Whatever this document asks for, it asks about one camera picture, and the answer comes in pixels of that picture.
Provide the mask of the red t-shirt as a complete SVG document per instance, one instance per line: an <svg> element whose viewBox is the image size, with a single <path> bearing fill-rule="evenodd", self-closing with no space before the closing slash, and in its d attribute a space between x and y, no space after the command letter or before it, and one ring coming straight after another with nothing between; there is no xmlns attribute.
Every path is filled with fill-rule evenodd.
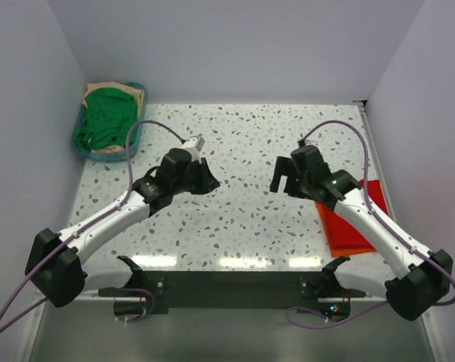
<svg viewBox="0 0 455 362"><path fill-rule="evenodd" d="M367 181L368 194L374 203L389 214L381 183L378 179ZM341 217L323 204L315 204L321 218L327 244L332 256L351 256L360 253L374 253L376 249Z"/></svg>

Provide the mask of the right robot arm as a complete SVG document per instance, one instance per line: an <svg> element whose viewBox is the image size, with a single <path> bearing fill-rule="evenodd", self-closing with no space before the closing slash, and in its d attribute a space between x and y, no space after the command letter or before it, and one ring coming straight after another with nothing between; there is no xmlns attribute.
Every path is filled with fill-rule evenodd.
<svg viewBox="0 0 455 362"><path fill-rule="evenodd" d="M345 170L331 172L315 146L302 146L275 162L271 192L285 177L284 193L315 201L345 220L381 255L394 275L383 280L376 272L340 256L326 265L323 283L383 297L407 321L414 321L449 292L453 260L444 250L431 251L384 213Z"/></svg>

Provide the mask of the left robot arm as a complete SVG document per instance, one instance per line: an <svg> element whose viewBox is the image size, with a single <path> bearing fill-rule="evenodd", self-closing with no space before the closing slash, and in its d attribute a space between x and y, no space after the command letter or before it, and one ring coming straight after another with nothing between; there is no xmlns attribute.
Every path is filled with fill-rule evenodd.
<svg viewBox="0 0 455 362"><path fill-rule="evenodd" d="M86 272L87 260L130 226L168 207L174 196L205 195L219 187L200 148L184 143L171 149L154 175L146 174L100 212L58 233L35 236L26 276L55 307L68 305L80 293L103 288L139 287L141 269L126 256L115 268Z"/></svg>

